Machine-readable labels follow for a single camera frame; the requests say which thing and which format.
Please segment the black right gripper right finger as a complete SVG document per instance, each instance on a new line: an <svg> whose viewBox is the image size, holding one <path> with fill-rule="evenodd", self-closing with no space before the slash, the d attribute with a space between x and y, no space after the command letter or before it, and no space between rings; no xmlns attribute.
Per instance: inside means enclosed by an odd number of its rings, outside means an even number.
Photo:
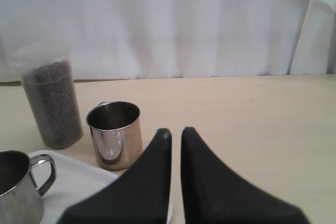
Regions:
<svg viewBox="0 0 336 224"><path fill-rule="evenodd" d="M186 223L309 223L300 208L231 170L193 127L181 136L181 186Z"/></svg>

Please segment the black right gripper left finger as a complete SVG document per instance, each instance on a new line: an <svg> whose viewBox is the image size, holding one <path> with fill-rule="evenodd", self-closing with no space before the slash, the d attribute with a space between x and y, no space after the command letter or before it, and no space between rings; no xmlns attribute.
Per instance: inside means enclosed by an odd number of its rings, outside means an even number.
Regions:
<svg viewBox="0 0 336 224"><path fill-rule="evenodd" d="M172 136L158 129L140 158L110 185L68 207L58 223L166 223Z"/></svg>

